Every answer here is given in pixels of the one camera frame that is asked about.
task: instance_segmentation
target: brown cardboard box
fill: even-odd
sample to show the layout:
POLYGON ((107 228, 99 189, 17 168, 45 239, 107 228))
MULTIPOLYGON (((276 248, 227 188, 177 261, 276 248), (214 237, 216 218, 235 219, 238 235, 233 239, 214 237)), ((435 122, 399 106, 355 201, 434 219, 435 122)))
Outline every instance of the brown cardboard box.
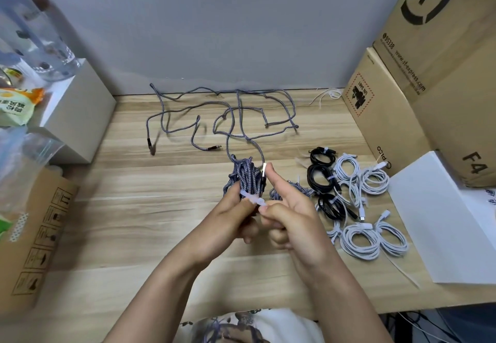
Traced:
POLYGON ((75 184, 43 168, 26 213, 6 216, 14 224, 0 236, 0 315, 34 306, 77 191, 75 184))
POLYGON ((399 0, 374 47, 467 185, 496 185, 496 0, 399 0))
POLYGON ((398 84, 373 48, 367 48, 343 93, 372 153, 389 176, 432 150, 398 84))

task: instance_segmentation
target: white box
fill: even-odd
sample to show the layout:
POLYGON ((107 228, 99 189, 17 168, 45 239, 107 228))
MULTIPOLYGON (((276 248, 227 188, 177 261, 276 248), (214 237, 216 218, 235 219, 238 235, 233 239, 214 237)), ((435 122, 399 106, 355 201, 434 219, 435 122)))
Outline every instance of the white box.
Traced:
MULTIPOLYGON (((28 123, 30 132, 65 143, 52 158, 52 164, 91 163, 114 112, 114 97, 90 63, 79 61, 81 68, 74 77, 41 86, 46 96, 28 123)), ((29 78, 33 83, 36 76, 29 78)))
POLYGON ((391 177, 389 194, 435 283, 496 284, 494 190, 453 174, 431 151, 391 177))

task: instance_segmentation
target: red dashed border label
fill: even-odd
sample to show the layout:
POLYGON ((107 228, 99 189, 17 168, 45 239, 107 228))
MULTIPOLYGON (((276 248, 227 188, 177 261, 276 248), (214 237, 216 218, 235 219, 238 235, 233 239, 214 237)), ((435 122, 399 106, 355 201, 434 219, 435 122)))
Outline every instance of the red dashed border label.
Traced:
POLYGON ((375 94, 373 93, 369 84, 367 82, 365 82, 365 79, 363 79, 362 74, 357 73, 355 78, 353 79, 353 82, 351 82, 350 87, 346 90, 345 96, 346 96, 346 99, 348 99, 348 101, 350 102, 350 106, 353 107, 353 110, 355 111, 356 115, 360 116, 363 113, 363 111, 365 111, 365 108, 367 108, 367 105, 369 105, 370 101, 374 98, 375 94), (353 87, 356 86, 355 82, 356 82, 358 77, 360 77, 360 80, 363 83, 363 85, 365 85, 367 87, 367 90, 368 90, 370 96, 367 95, 366 103, 364 105, 362 105, 359 109, 356 109, 355 103, 350 99, 350 90, 352 90, 353 87))

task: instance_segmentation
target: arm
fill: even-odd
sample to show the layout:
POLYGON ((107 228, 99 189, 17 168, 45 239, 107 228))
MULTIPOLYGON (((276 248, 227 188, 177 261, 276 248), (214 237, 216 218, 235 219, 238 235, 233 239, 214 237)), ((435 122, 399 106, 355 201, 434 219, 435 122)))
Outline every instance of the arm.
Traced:
POLYGON ((266 175, 282 201, 258 209, 272 245, 286 249, 310 291, 327 343, 387 343, 392 339, 364 290, 327 237, 311 200, 269 163, 266 175))
POLYGON ((110 330, 104 343, 169 343, 176 335, 198 274, 237 237, 258 233, 256 205, 239 200, 239 183, 160 262, 110 330))

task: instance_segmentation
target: person's left hand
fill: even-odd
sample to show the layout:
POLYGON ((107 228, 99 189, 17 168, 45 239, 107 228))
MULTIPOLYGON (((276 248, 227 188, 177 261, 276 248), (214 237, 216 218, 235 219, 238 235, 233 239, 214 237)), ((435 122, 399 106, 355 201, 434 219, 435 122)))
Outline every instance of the person's left hand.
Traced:
POLYGON ((205 268, 220 256, 235 238, 243 238, 246 244, 258 234, 258 225, 251 213, 256 204, 239 197, 240 186, 236 182, 213 210, 177 246, 194 266, 205 268))

